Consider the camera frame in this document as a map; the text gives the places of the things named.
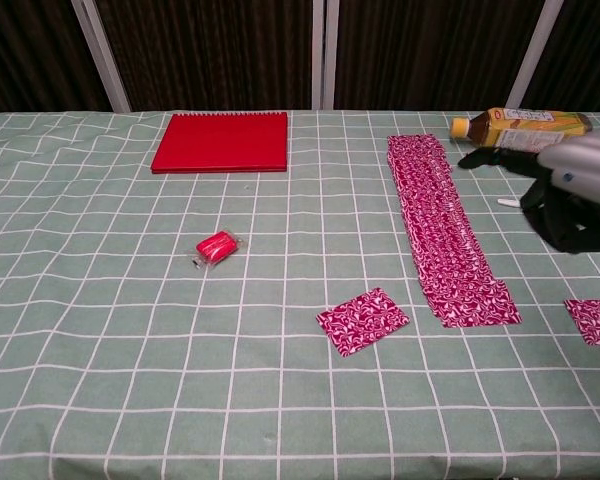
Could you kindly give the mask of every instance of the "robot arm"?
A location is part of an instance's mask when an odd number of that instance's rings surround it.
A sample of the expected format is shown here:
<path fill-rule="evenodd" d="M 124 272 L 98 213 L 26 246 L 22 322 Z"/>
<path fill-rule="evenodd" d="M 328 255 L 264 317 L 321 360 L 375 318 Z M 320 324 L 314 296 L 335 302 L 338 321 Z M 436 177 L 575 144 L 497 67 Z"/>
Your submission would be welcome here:
<path fill-rule="evenodd" d="M 540 153 L 479 148 L 460 168 L 500 165 L 535 178 L 520 199 L 531 227 L 562 252 L 600 252 L 600 131 L 572 137 Z"/>

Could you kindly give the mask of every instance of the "tablecloth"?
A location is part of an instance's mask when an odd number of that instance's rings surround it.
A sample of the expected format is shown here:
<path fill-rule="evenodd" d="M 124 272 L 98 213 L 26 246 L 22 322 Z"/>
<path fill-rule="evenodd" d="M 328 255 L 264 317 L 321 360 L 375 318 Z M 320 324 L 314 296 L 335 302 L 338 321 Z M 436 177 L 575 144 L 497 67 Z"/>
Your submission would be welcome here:
<path fill-rule="evenodd" d="M 600 476 L 600 347 L 562 304 L 600 254 L 497 204 L 528 179 L 453 171 L 523 323 L 422 296 L 386 137 L 455 165 L 475 113 L 293 111 L 288 172 L 166 176 L 169 112 L 0 114 L 0 479 Z M 245 245 L 195 269 L 222 228 Z M 374 287 L 411 323 L 342 358 L 316 314 Z"/>

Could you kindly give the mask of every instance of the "dark curtain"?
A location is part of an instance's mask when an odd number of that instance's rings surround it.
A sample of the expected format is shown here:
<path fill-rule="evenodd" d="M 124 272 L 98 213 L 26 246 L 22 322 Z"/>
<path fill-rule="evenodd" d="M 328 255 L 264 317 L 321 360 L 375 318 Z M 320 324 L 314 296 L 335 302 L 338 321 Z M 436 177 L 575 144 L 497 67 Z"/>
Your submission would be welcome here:
<path fill-rule="evenodd" d="M 539 0 L 341 0 L 335 108 L 504 106 Z"/>
<path fill-rule="evenodd" d="M 0 112 L 110 109 L 69 0 L 0 0 Z"/>
<path fill-rule="evenodd" d="M 311 0 L 98 0 L 134 110 L 311 107 Z"/>
<path fill-rule="evenodd" d="M 600 0 L 566 0 L 522 105 L 600 111 Z"/>

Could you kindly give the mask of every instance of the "red spiral notebook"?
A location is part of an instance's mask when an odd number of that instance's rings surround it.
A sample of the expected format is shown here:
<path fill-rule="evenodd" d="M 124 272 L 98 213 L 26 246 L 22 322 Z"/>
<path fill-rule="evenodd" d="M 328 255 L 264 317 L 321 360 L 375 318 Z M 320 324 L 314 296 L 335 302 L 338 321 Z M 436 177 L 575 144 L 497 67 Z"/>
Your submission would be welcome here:
<path fill-rule="evenodd" d="M 152 173 L 286 170 L 284 112 L 174 114 L 151 163 Z"/>

